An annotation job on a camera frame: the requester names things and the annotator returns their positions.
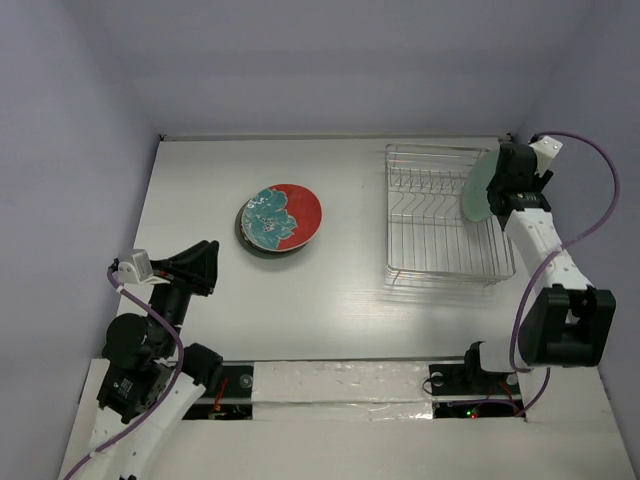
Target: rack wire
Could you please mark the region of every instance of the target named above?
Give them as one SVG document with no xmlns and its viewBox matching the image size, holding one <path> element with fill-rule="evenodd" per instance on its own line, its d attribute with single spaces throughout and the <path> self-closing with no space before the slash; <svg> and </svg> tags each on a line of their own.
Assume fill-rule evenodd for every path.
<svg viewBox="0 0 640 480">
<path fill-rule="evenodd" d="M 511 241 L 495 217 L 466 220 L 460 197 L 467 175 L 488 150 L 387 146 L 387 281 L 426 287 L 492 285 L 515 273 Z"/>
</svg>

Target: screw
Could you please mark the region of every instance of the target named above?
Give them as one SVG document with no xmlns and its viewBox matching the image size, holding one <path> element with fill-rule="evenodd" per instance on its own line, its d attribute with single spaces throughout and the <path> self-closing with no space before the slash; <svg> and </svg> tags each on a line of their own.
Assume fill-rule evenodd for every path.
<svg viewBox="0 0 640 480">
<path fill-rule="evenodd" d="M 240 377 L 240 386 L 242 388 L 251 388 L 253 386 L 253 377 L 249 374 L 244 374 Z"/>
</svg>

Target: wall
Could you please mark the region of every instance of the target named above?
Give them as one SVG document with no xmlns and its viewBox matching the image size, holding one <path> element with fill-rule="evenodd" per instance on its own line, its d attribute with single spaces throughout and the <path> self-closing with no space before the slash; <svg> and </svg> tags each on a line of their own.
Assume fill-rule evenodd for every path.
<svg viewBox="0 0 640 480">
<path fill-rule="evenodd" d="M 591 0 L 92 0 L 169 134 L 515 130 Z"/>
<path fill-rule="evenodd" d="M 598 233 L 572 249 L 580 268 L 597 287 L 611 289 L 618 307 L 600 371 L 636 472 L 640 472 L 640 322 L 637 252 L 640 213 L 640 97 L 637 93 L 640 2 L 602 2 L 519 131 L 563 129 L 597 140 L 614 158 L 622 178 L 617 212 Z M 587 147 L 565 143 L 548 187 L 558 230 L 564 238 L 584 230 L 611 199 L 610 174 Z"/>
<path fill-rule="evenodd" d="M 157 135 L 84 2 L 0 2 L 0 464 L 57 474 Z"/>
</svg>

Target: teal flower pattern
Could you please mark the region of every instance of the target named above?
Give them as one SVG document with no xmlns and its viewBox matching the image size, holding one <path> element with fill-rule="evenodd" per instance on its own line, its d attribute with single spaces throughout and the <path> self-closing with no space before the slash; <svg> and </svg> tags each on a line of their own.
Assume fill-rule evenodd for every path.
<svg viewBox="0 0 640 480">
<path fill-rule="evenodd" d="M 269 188 L 249 200 L 242 212 L 242 229 L 253 244 L 276 250 L 280 240 L 293 235 L 298 224 L 285 210 L 286 205 L 287 195 Z"/>
</svg>

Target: plate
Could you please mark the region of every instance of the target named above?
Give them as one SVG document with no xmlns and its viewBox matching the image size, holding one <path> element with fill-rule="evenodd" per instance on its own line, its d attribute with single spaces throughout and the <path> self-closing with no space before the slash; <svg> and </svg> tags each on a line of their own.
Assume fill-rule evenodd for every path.
<svg viewBox="0 0 640 480">
<path fill-rule="evenodd" d="M 280 184 L 261 190 L 242 210 L 241 229 L 255 247 L 282 253 L 306 245 L 322 221 L 322 207 L 311 190 Z"/>
</svg>

